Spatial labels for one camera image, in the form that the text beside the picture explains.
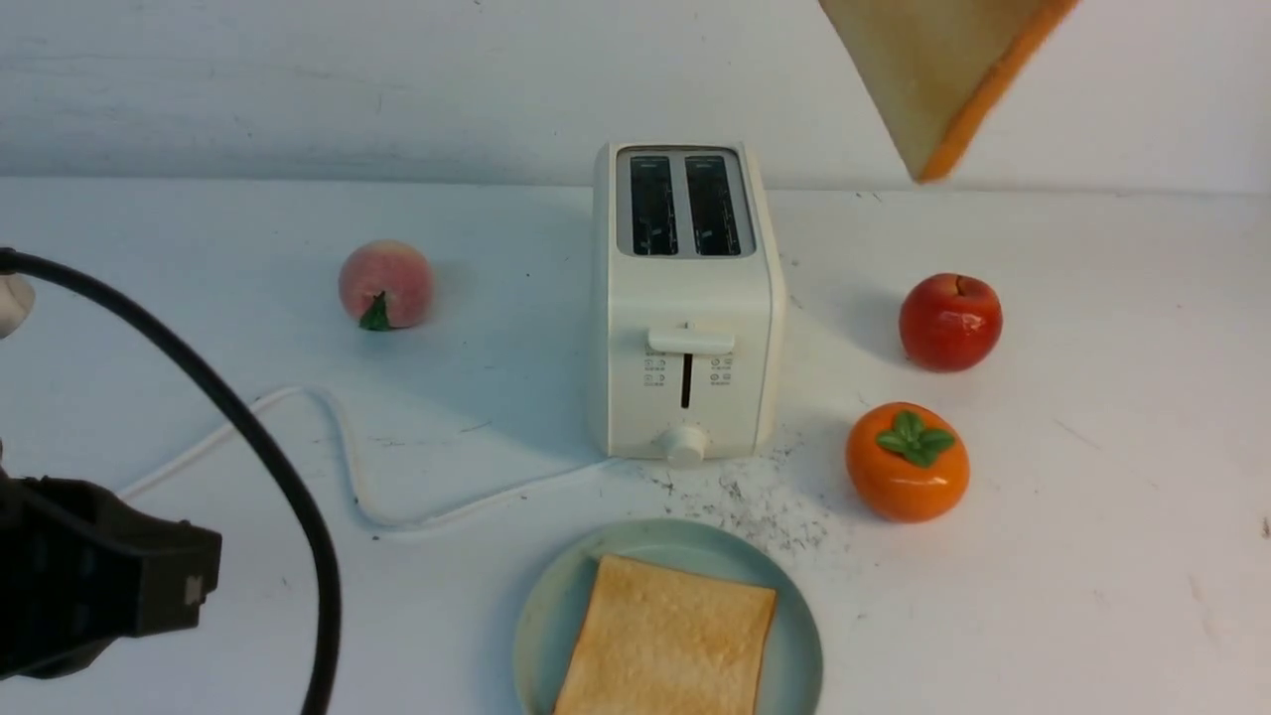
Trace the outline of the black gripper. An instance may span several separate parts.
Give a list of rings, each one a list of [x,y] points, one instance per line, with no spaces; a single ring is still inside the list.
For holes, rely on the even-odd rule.
[[[222,538],[144,514],[104,486],[1,480],[1,676],[86,669],[119,639],[194,629]]]

